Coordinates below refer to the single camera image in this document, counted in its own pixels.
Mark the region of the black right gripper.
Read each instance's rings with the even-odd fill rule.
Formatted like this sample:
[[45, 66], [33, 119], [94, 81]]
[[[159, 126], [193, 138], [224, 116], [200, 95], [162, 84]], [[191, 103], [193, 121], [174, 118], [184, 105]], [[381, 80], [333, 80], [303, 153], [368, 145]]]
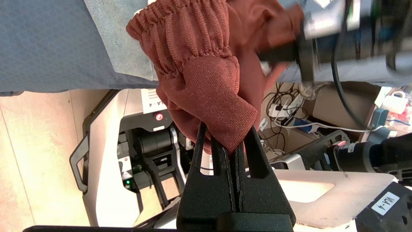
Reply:
[[348, 32], [343, 36], [329, 35], [322, 38], [300, 40], [294, 48], [274, 48], [258, 53], [260, 61], [294, 62], [300, 68], [303, 82], [315, 82], [315, 76], [331, 63], [385, 60], [384, 49], [370, 32]]

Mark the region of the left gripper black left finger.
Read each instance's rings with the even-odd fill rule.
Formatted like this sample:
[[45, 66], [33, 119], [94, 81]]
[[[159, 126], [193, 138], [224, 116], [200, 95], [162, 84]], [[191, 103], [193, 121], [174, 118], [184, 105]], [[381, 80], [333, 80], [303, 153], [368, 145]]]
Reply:
[[213, 175], [201, 172], [206, 132], [207, 126], [201, 123], [176, 216], [176, 226], [181, 231], [215, 231], [218, 216], [236, 209], [228, 152], [214, 138]]

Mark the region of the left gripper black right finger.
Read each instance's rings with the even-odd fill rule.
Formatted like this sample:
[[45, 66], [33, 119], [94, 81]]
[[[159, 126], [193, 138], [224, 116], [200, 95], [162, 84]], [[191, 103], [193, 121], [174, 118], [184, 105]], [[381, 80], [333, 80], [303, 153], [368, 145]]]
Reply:
[[295, 214], [263, 151], [255, 127], [230, 158], [234, 231], [292, 231]]

